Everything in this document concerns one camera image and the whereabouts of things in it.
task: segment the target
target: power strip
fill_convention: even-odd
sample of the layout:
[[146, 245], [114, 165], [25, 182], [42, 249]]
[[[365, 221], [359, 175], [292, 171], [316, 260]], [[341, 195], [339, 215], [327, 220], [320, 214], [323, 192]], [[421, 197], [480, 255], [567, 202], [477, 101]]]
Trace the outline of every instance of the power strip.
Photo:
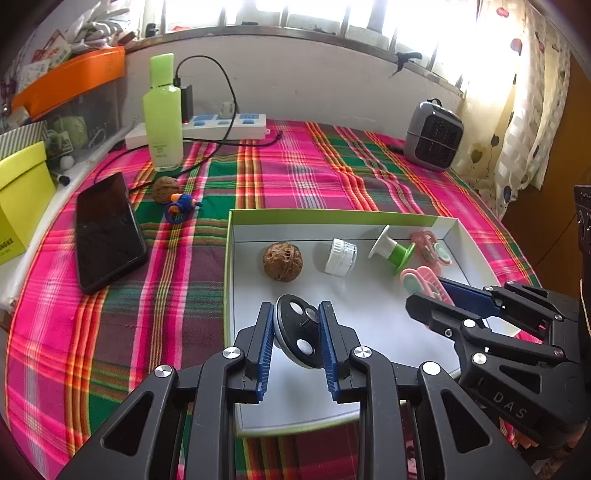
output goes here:
[[[196, 115], [183, 125], [184, 138], [221, 140], [228, 130], [230, 118], [218, 115]], [[264, 113], [239, 113], [234, 120], [228, 140], [262, 140], [267, 135], [267, 116]], [[138, 124], [125, 136], [128, 150], [148, 144], [145, 124]]]

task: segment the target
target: striped box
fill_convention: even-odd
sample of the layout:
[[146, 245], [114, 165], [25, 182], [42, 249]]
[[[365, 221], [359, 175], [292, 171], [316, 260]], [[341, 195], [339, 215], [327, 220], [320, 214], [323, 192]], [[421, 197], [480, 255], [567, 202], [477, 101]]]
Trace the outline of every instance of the striped box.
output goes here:
[[35, 122], [0, 135], [0, 161], [37, 142], [47, 140], [47, 124]]

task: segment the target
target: blue toy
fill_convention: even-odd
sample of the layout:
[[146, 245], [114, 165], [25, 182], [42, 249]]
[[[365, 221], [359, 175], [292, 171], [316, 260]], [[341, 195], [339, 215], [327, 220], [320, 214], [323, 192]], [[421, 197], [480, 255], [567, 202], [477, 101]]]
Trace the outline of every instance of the blue toy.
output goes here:
[[170, 196], [170, 203], [166, 206], [164, 217], [167, 222], [176, 225], [184, 222], [189, 217], [189, 213], [201, 206], [203, 206], [201, 202], [186, 193], [174, 193]]

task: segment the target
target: smartphone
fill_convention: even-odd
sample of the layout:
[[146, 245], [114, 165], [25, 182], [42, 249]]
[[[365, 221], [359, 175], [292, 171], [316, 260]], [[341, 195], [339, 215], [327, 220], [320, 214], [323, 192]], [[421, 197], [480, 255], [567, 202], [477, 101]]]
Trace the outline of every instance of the smartphone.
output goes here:
[[75, 235], [78, 283], [87, 295], [146, 262], [148, 249], [121, 173], [78, 195]]

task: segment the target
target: white cord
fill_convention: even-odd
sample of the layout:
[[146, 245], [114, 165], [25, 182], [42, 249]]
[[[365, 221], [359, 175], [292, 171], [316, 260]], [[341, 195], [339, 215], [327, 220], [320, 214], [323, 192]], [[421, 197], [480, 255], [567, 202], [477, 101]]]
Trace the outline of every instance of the white cord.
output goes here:
[[591, 325], [589, 324], [589, 316], [587, 315], [587, 307], [585, 306], [585, 299], [583, 297], [583, 279], [579, 283], [580, 285], [580, 294], [581, 294], [581, 303], [583, 304], [583, 313], [585, 315], [585, 322], [587, 322], [587, 331], [589, 332], [589, 336], [591, 337]]

